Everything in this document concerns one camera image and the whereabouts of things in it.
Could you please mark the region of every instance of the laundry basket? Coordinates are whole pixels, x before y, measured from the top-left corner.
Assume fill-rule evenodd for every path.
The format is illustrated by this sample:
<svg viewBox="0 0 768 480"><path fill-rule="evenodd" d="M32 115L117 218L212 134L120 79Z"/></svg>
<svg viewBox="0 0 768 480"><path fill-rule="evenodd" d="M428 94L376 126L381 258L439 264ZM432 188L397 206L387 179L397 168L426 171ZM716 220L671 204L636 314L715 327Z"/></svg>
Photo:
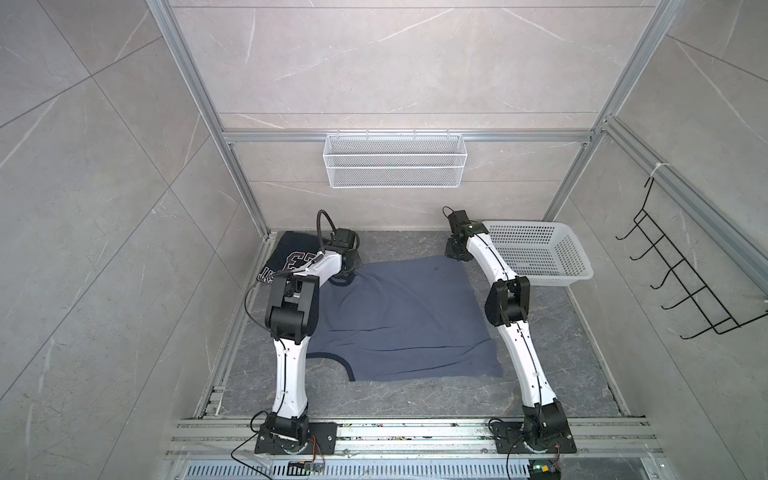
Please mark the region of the laundry basket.
<svg viewBox="0 0 768 480"><path fill-rule="evenodd" d="M458 187L467 149L460 134L332 134L323 160L332 188Z"/></svg>
<svg viewBox="0 0 768 480"><path fill-rule="evenodd" d="M594 272L576 234L564 223L486 221L496 250L531 285L568 286Z"/></svg>

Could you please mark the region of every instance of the white plastic basket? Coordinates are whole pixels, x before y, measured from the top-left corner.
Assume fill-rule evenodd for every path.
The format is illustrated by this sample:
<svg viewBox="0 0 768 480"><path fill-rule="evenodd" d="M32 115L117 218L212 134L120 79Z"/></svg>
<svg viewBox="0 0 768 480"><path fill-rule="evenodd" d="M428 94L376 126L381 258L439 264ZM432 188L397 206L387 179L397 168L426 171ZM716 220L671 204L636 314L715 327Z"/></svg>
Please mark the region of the white plastic basket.
<svg viewBox="0 0 768 480"><path fill-rule="evenodd" d="M504 261L531 285L568 286L594 272L576 234L557 222L483 222Z"/></svg>
<svg viewBox="0 0 768 480"><path fill-rule="evenodd" d="M460 134L333 134L323 160L332 188L458 187L467 149Z"/></svg>

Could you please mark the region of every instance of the white arm segment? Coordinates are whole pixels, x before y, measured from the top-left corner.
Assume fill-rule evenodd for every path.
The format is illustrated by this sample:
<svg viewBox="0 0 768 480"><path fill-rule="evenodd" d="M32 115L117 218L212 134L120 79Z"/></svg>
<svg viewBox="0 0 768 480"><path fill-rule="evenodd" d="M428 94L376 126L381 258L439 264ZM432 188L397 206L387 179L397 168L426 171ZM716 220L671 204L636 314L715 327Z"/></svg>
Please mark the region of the white arm segment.
<svg viewBox="0 0 768 480"><path fill-rule="evenodd" d="M322 286L331 276L341 271L341 263L341 255L326 251L319 261L307 262L297 268L293 275L318 276ZM306 409L304 376L306 349L310 345L310 338L310 336L305 337L299 345L291 340L274 340L277 354L277 388L272 411L277 412L280 417L286 419L299 417Z"/></svg>
<svg viewBox="0 0 768 480"><path fill-rule="evenodd" d="M476 233L467 240L467 251L480 263L485 277L493 285L497 280L512 280L517 276L496 250L487 233ZM549 386L544 370L536 355L536 349L528 331L528 322L513 322L511 326L496 327L509 350L515 373L520 381L523 405L534 407L537 403L544 406L556 398Z"/></svg>

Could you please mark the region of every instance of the black mounting plate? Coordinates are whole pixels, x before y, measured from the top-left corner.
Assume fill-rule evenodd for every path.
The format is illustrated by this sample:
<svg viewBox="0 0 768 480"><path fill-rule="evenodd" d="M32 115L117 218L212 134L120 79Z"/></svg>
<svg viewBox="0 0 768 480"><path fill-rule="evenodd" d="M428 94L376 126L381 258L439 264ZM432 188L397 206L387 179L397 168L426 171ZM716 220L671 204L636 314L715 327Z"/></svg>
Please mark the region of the black mounting plate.
<svg viewBox="0 0 768 480"><path fill-rule="evenodd" d="M496 452L497 453L531 453L524 443L524 436L522 436L523 422L491 422L491 432L496 437ZM557 453L558 447L556 443L560 444L560 453L576 453L576 444L573 440L571 430L566 428L562 435L547 442L548 446L543 451L537 451L536 453Z"/></svg>
<svg viewBox="0 0 768 480"><path fill-rule="evenodd" d="M336 429L338 427L339 425L333 422L310 422L309 433L307 434L310 440L306 443L304 449L296 453L296 455L312 454L312 435L317 439L317 445L324 455L333 455L333 452L336 450ZM253 453L286 455L286 451L277 443L275 438L270 436L270 432L264 424L259 429L259 435L256 437L256 448Z"/></svg>

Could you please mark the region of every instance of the dark gray floor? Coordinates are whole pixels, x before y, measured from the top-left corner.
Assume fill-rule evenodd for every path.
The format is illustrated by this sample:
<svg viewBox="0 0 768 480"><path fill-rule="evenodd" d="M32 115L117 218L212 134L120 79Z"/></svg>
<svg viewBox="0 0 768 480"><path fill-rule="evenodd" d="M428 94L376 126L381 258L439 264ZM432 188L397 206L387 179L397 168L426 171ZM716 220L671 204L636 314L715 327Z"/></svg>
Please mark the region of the dark gray floor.
<svg viewBox="0 0 768 480"><path fill-rule="evenodd" d="M407 260L445 252L446 232L359 232L364 263ZM464 263L482 306L488 282L477 262ZM268 288L260 288L253 317L264 316ZM616 402L563 288L532 287L531 337L541 366L569 416L619 416ZM306 395L313 415L521 415L518 378L495 328L502 378L449 377L397 382L349 382L329 359L308 359ZM269 410L275 396L275 351L264 330L249 323L235 356L221 415Z"/></svg>

